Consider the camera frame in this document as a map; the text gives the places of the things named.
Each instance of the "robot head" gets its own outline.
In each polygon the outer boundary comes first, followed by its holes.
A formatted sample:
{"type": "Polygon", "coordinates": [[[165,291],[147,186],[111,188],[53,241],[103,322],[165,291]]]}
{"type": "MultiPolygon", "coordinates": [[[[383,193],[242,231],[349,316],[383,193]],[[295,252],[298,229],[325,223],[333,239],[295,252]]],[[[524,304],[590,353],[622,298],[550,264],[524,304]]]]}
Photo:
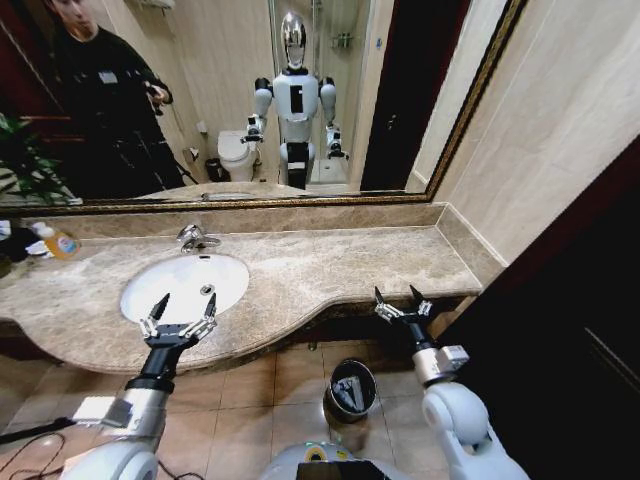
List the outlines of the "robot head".
{"type": "Polygon", "coordinates": [[[287,56],[287,64],[291,70],[302,68],[304,61],[304,46],[307,43],[307,35],[304,31],[302,18],[289,12],[282,20],[280,28],[284,53],[287,56]]]}

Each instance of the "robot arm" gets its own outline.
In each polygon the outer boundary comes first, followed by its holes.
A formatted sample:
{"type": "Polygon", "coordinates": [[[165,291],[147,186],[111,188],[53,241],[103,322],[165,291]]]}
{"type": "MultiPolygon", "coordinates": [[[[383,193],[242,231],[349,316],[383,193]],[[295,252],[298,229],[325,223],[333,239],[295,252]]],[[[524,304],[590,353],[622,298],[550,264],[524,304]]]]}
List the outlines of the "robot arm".
{"type": "Polygon", "coordinates": [[[124,396],[88,397],[73,417],[81,425],[107,427],[103,434],[114,441],[76,458],[62,473],[63,480],[156,478],[158,460],[154,452],[164,430],[166,402],[173,392],[178,360],[217,325],[215,291],[199,320],[159,325],[169,297],[165,295],[147,318],[139,320],[151,351],[140,374],[127,382],[124,396]]]}
{"type": "Polygon", "coordinates": [[[375,289],[376,313],[392,326],[405,327],[415,353],[418,380],[426,388],[422,412],[442,448],[452,480],[528,480],[507,454],[489,423],[484,403],[467,387],[452,382],[469,356],[460,345],[440,348],[422,331],[435,318],[431,302],[411,286],[417,308],[403,312],[385,303],[375,289]]]}
{"type": "Polygon", "coordinates": [[[247,135],[242,138],[242,143],[262,142],[264,140],[264,132],[267,129],[267,112],[273,99],[273,87],[266,78],[256,79],[255,85],[256,113],[249,117],[247,135]]]}
{"type": "Polygon", "coordinates": [[[342,151],[342,134],[340,127],[333,123],[336,118],[336,86],[331,77],[326,77],[320,83],[320,103],[327,121],[327,158],[346,157],[342,151]]]}

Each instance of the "soap bottle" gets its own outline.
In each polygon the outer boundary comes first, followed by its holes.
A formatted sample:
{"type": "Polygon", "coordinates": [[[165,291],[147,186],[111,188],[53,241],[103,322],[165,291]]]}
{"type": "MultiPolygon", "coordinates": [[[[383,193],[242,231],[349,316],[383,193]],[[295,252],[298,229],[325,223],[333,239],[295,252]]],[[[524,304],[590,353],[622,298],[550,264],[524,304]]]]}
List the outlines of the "soap bottle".
{"type": "Polygon", "coordinates": [[[56,258],[70,258],[78,253],[80,242],[71,235],[57,231],[44,222],[34,223],[32,227],[56,258]]]}

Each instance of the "chrome faucet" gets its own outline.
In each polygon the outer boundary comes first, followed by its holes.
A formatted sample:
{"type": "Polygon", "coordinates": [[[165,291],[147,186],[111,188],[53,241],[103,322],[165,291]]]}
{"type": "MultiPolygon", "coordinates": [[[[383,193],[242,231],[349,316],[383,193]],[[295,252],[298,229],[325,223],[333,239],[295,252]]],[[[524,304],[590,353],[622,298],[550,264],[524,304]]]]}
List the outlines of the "chrome faucet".
{"type": "Polygon", "coordinates": [[[208,233],[203,233],[197,225],[187,225],[176,237],[182,243],[182,253],[191,253],[194,249],[217,247],[222,242],[208,233]]]}

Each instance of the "bathroom mirror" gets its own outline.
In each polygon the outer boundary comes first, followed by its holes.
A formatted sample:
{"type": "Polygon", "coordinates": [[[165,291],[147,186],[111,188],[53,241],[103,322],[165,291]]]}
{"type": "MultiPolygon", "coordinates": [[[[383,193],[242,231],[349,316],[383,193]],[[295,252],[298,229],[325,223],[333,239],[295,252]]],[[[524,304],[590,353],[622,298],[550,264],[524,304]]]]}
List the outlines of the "bathroom mirror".
{"type": "Polygon", "coordinates": [[[446,170],[524,4],[481,3],[2,2],[0,213],[425,201],[418,167],[446,170]],[[465,72],[452,59],[472,20],[486,31],[467,39],[479,53],[465,72]],[[458,71],[467,82],[425,160],[458,71]]]}

